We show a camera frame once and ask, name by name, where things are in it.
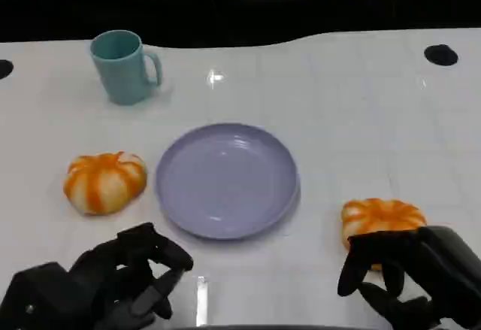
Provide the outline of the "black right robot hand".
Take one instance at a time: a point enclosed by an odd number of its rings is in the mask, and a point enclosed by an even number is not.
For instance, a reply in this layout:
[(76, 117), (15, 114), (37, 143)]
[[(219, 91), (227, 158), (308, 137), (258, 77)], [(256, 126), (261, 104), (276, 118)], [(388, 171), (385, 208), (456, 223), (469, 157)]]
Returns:
[(348, 242), (339, 296), (360, 292), (394, 329), (433, 329), (442, 319), (480, 327), (480, 259), (452, 229), (372, 232)]

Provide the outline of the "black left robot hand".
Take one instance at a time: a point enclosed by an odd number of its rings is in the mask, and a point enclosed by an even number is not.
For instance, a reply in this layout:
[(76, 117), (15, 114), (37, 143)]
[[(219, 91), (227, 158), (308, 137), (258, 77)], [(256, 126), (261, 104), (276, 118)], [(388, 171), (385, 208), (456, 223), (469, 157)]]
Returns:
[(152, 223), (84, 252), (68, 270), (47, 262), (15, 273), (1, 302), (3, 329), (145, 329), (170, 319), (169, 295), (192, 257)]

